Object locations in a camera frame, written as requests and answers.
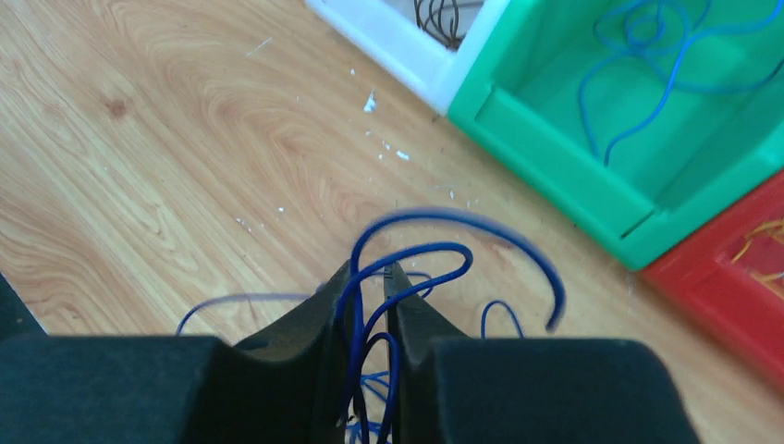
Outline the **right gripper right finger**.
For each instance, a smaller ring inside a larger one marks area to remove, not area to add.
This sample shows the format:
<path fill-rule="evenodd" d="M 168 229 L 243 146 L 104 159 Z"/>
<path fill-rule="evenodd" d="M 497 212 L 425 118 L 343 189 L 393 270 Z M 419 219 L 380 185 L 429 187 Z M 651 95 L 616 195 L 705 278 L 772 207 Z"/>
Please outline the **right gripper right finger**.
<path fill-rule="evenodd" d="M 387 312 L 396 443 L 696 443 L 659 356 L 629 339 L 477 339 L 417 294 Z"/>

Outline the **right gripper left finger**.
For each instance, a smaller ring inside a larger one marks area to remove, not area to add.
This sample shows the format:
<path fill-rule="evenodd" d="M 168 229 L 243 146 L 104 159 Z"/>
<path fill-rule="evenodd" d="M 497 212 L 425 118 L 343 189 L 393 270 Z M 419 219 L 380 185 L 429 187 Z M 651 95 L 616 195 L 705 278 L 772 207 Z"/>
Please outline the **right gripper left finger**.
<path fill-rule="evenodd" d="M 341 443 L 342 266 L 236 344 L 213 336 L 17 336 L 1 344 L 5 443 Z"/>

